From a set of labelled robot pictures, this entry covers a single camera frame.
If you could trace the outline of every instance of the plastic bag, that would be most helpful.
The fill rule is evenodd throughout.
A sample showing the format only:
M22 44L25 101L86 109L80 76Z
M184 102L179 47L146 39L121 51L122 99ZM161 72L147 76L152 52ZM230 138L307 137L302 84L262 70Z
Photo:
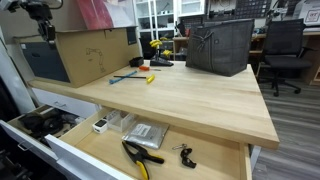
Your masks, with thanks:
M159 149L168 128L169 124L165 123L137 121L122 139Z

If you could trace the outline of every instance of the black office chair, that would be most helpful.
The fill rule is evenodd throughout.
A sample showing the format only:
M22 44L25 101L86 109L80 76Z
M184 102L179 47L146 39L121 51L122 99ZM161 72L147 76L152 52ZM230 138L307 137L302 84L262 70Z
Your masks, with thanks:
M267 37L262 51L263 61L269 65L273 72L273 78L260 83L272 83L272 88L276 89L274 96L279 96L279 84L295 88L294 93L299 94L301 88L279 79L279 74L288 70L301 70L311 66L308 61L302 60L302 56L308 48L302 48L302 38L304 30L303 19L289 21L275 21L268 26Z

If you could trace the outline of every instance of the gray bag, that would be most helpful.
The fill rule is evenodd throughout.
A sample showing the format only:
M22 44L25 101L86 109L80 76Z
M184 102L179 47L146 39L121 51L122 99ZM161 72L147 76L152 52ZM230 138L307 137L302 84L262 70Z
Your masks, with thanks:
M224 76L245 70L253 28L253 19L192 27L186 66Z

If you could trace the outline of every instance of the pegboard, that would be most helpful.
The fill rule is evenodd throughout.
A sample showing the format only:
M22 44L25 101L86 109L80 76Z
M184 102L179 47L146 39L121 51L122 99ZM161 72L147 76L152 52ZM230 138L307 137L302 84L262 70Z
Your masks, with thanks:
M235 18L264 18L270 5L271 0L237 0Z

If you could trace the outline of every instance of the pliers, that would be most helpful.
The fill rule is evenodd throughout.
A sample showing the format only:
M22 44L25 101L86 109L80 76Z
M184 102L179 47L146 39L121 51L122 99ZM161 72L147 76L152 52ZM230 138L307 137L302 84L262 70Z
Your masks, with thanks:
M122 145L123 145L124 149L126 150L127 154L129 155L129 157L131 158L131 160L140 167L140 170L142 172L142 176L145 180L149 179L149 174L148 174L147 168L143 163L145 159L159 163L159 164L164 163L163 158L161 158L160 156L150 155L145 148L137 145L136 143L129 142L129 141L122 141ZM136 154L132 153L128 149L127 145L135 148L138 152Z

